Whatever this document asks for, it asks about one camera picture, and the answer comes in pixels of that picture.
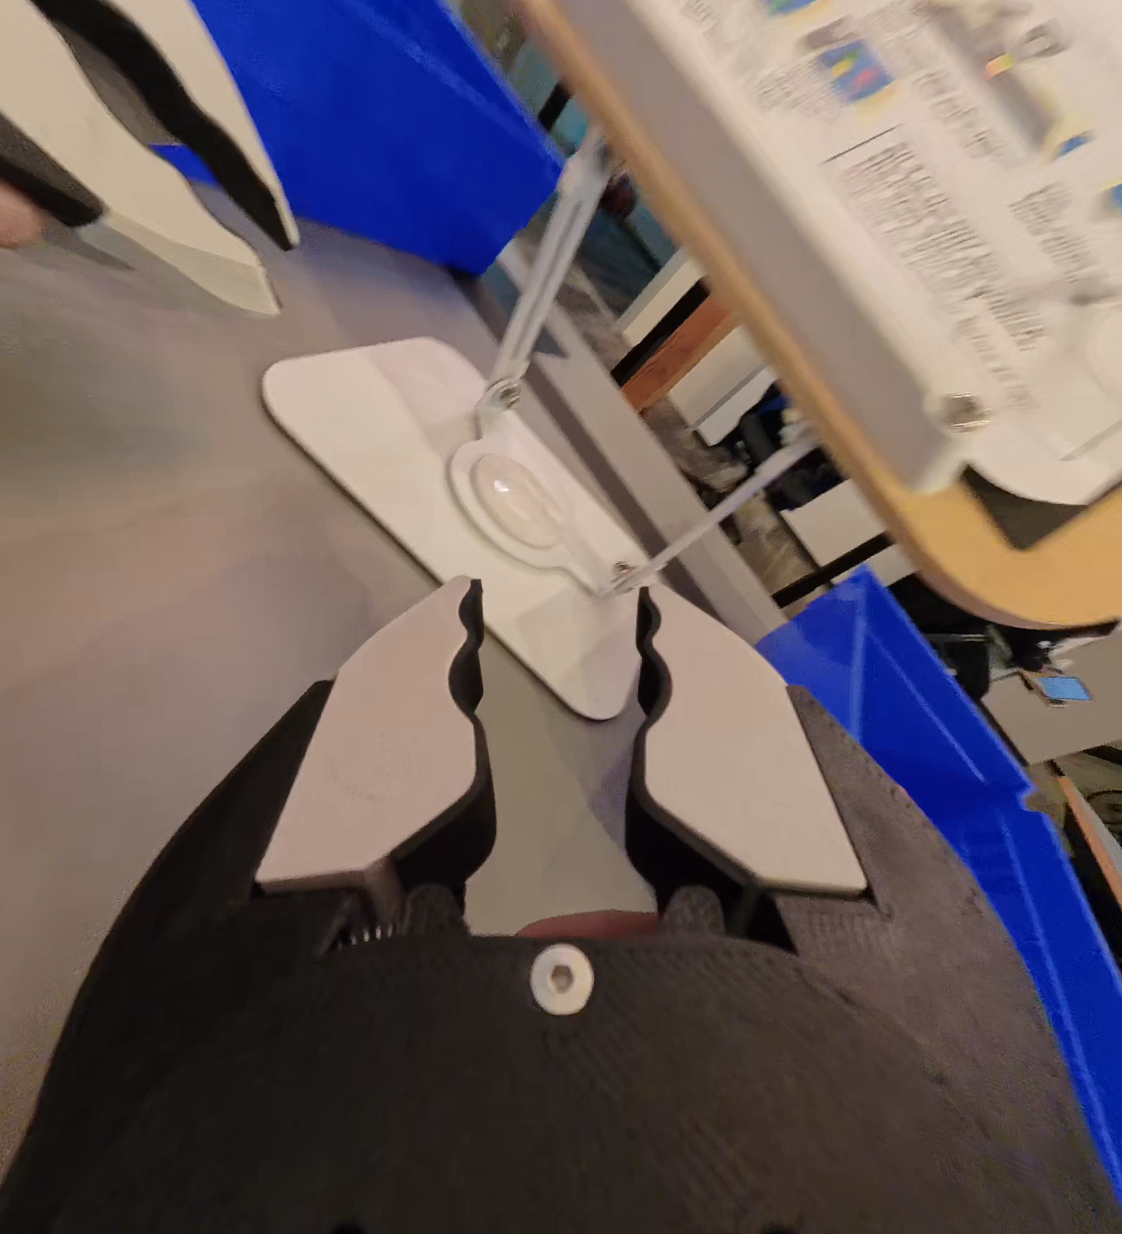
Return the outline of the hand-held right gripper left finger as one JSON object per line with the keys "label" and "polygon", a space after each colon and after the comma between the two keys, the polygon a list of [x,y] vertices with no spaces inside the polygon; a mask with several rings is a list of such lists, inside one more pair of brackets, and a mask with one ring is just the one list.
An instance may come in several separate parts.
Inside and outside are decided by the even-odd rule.
{"label": "hand-held right gripper left finger", "polygon": [[356,889],[383,924],[416,888],[466,906],[494,845],[480,600],[480,581],[457,577],[338,669],[260,859],[261,891]]}

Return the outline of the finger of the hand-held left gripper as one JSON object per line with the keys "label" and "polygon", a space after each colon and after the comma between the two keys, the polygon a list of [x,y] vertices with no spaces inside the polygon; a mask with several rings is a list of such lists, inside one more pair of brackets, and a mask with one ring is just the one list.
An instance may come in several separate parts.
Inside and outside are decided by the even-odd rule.
{"label": "finger of the hand-held left gripper", "polygon": [[244,96],[191,3],[36,3],[98,98],[147,146],[177,146],[281,251],[301,242]]}
{"label": "finger of the hand-held left gripper", "polygon": [[106,108],[36,3],[0,3],[0,113],[105,204],[82,228],[47,215],[79,247],[128,268],[169,268],[234,309],[281,313],[260,254]]}

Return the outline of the white stand with wooden board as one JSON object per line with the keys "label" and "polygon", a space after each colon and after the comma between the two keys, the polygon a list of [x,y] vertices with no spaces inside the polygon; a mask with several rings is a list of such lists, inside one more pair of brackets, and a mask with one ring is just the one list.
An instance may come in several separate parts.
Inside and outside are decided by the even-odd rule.
{"label": "white stand with wooden board", "polygon": [[615,145],[781,378],[799,440],[824,445],[935,592],[1017,627],[1122,619],[1122,483],[1078,509],[1026,502],[965,466],[940,471],[951,440],[920,413],[903,361],[632,3],[521,9],[592,133],[493,375],[435,338],[281,361],[261,394],[294,445],[434,577],[480,577],[486,622],[561,703],[616,718],[637,679],[629,593],[765,481],[647,563],[512,408]]}

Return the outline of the blue plastic bin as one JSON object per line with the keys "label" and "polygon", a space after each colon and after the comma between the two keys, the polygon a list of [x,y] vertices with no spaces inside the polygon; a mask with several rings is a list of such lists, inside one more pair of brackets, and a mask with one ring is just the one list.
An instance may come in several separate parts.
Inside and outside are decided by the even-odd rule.
{"label": "blue plastic bin", "polygon": [[757,643],[912,796],[1012,934],[1122,1200],[1122,974],[1031,783],[868,568]]}
{"label": "blue plastic bin", "polygon": [[195,3],[295,219],[480,275],[564,159],[449,3]]}

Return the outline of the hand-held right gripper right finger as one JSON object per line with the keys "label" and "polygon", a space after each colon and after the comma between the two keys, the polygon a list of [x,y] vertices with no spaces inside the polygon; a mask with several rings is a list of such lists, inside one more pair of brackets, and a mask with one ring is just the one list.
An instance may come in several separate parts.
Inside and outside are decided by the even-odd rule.
{"label": "hand-held right gripper right finger", "polygon": [[637,593],[641,656],[626,850],[659,916],[685,889],[713,895],[736,934],[774,894],[861,900],[870,879],[786,679],[680,593]]}

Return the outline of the grey desk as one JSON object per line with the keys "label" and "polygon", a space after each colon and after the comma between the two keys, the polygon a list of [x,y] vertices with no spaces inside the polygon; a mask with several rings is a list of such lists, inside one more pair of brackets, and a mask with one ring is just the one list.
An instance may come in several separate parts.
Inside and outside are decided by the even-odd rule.
{"label": "grey desk", "polygon": [[169,838],[435,583],[270,423],[281,359],[435,337],[512,285],[301,224],[281,317],[68,238],[0,251],[0,1180],[72,1000]]}

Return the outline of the wooden post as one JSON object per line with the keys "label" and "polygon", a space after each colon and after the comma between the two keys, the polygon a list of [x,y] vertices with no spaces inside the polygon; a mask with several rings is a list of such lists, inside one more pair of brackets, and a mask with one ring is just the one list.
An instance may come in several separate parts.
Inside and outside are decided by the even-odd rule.
{"label": "wooden post", "polygon": [[677,308],[693,300],[688,313],[677,318],[675,326],[659,337],[652,350],[626,375],[626,380],[618,380],[626,403],[637,413],[644,413],[669,397],[670,390],[740,326],[739,317],[708,292],[702,300],[698,300],[698,297],[685,297],[681,300],[685,303]]}

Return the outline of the printed instruction sheet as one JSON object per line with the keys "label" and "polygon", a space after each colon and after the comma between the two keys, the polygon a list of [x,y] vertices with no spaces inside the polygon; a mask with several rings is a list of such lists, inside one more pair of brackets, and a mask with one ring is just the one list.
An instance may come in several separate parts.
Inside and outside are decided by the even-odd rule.
{"label": "printed instruction sheet", "polygon": [[632,3],[952,462],[1122,483],[1122,3]]}

